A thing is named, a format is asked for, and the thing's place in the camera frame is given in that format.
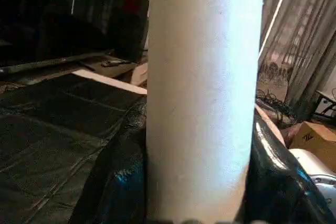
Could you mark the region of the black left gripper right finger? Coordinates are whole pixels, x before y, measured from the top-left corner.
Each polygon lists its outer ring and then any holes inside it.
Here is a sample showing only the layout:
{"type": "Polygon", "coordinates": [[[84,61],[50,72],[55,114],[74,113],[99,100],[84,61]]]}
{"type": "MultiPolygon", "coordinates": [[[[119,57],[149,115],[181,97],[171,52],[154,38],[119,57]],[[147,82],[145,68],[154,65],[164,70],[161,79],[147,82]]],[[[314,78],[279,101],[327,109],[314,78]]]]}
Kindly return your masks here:
{"type": "Polygon", "coordinates": [[[243,221],[335,223],[313,180],[258,112],[254,115],[243,221]]]}

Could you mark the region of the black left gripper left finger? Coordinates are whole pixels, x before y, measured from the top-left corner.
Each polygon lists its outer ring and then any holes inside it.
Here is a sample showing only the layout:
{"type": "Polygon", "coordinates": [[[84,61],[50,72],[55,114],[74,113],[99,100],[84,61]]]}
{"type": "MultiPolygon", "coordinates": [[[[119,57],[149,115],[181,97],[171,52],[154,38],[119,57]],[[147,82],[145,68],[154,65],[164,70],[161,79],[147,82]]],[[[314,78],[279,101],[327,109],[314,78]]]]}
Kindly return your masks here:
{"type": "Polygon", "coordinates": [[[71,223],[144,223],[146,98],[126,113],[98,155],[71,223]]]}

